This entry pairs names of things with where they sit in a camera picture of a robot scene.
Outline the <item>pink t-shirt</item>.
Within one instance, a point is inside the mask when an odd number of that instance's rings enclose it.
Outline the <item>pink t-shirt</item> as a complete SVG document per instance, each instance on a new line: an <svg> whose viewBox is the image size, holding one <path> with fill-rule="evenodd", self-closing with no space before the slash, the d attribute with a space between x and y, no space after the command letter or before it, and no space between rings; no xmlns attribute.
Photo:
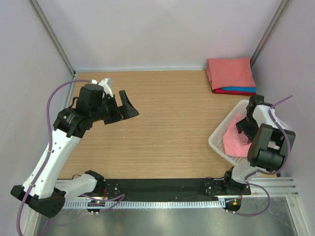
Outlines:
<svg viewBox="0 0 315 236"><path fill-rule="evenodd" d="M235 157L247 157L251 143L248 143L248 138L244 133L239 134L236 128L236 123L242 119L238 113L228 125L228 128L223 135L222 142L226 155Z"/></svg>

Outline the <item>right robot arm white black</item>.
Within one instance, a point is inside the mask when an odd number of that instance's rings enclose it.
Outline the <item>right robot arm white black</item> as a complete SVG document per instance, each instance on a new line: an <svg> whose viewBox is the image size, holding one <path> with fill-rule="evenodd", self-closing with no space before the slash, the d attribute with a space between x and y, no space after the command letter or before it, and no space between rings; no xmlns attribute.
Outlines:
<svg viewBox="0 0 315 236"><path fill-rule="evenodd" d="M246 116L237 115L223 135L225 154L246 158L243 164L225 172L221 183L223 192L239 194L248 187L250 179L280 172L295 137L277 118L275 105L265 102L262 95L250 97Z"/></svg>

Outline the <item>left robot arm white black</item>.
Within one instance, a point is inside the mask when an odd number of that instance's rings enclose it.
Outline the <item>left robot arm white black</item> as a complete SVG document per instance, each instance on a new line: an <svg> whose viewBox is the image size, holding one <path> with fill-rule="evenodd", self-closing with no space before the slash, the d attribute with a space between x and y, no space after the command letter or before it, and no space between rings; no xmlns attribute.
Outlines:
<svg viewBox="0 0 315 236"><path fill-rule="evenodd" d="M55 122L48 125L49 143L45 153L30 177L22 185L13 186L11 195L48 218L55 217L66 201L86 193L100 196L104 192L104 178L94 171L86 171L66 184L57 184L56 180L72 150L93 123L112 124L139 115L124 90L119 96L121 106L105 83L81 87L71 106L61 110Z"/></svg>

